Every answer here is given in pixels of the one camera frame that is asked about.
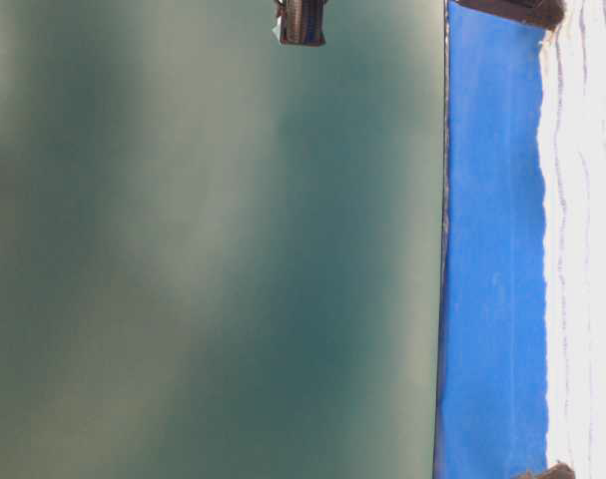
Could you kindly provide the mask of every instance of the dark object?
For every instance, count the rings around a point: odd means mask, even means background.
[[[274,0],[283,45],[324,45],[322,9],[327,0]]]
[[[465,7],[554,30],[564,18],[563,0],[455,0]]]
[[[566,464],[559,462],[551,469],[541,474],[533,475],[530,472],[520,474],[516,479],[575,479],[575,473]]]

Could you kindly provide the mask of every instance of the blue wall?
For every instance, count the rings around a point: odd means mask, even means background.
[[[450,5],[450,236],[436,476],[545,467],[542,30]]]

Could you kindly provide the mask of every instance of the green surface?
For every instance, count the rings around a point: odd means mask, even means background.
[[[0,479],[429,477],[441,10],[0,0]]]

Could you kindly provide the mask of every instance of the wooden beam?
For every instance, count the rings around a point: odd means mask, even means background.
[[[464,7],[554,30],[564,18],[562,0],[455,0]]]

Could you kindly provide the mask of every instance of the fabric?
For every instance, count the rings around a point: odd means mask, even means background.
[[[540,65],[546,456],[606,478],[606,0],[567,0]]]

